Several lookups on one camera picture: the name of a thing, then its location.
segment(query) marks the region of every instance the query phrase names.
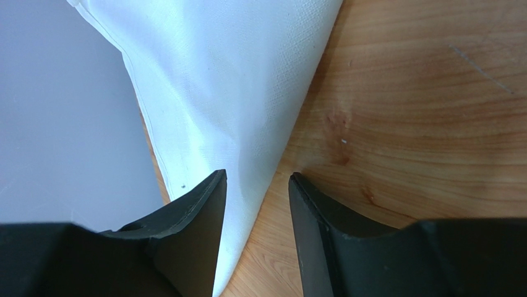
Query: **gray background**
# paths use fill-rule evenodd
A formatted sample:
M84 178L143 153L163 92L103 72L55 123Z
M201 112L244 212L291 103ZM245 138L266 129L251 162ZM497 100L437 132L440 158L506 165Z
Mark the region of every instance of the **gray background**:
M66 0L0 1L0 223L115 230L161 205L120 52Z

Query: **scratch on wooden surface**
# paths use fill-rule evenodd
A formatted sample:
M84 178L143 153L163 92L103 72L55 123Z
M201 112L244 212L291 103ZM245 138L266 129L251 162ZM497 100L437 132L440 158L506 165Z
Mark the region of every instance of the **scratch on wooden surface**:
M492 76L490 76L489 74L487 74L485 71L483 71L483 69L481 69L481 67L479 67L474 61L470 60L469 57L467 57L467 55L462 52L459 48L453 46L453 45L448 45L448 47L450 47L451 49L453 49L457 54L460 55L460 57L462 57L463 59L465 59L465 61L467 61L469 64L472 65L472 67L474 67L479 73L481 73L484 77L488 78L489 80L493 81L493 83L497 84L500 88L504 89L505 91L507 91L509 94L514 94L514 92L512 90L510 90L506 85L502 84L501 82L499 82L498 80L496 80L495 78L493 78Z

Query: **black plastic part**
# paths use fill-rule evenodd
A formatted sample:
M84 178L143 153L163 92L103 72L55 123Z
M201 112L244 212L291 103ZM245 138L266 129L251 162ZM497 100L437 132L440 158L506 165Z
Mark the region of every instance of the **black plastic part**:
M527 296L527 220L423 220L402 230L289 181L305 297Z
M116 232L0 225L0 296L210 297L225 199L220 170Z

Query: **white towel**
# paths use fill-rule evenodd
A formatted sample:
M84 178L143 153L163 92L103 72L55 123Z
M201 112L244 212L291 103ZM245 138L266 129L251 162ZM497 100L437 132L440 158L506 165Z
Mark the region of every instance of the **white towel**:
M121 52L170 199L228 176L227 285L341 0L69 0Z

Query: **wooden table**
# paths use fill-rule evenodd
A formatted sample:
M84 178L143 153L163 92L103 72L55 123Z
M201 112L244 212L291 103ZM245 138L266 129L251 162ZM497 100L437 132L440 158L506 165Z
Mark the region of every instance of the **wooden table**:
M302 296L301 171L374 220L527 215L527 0L348 0L224 297Z

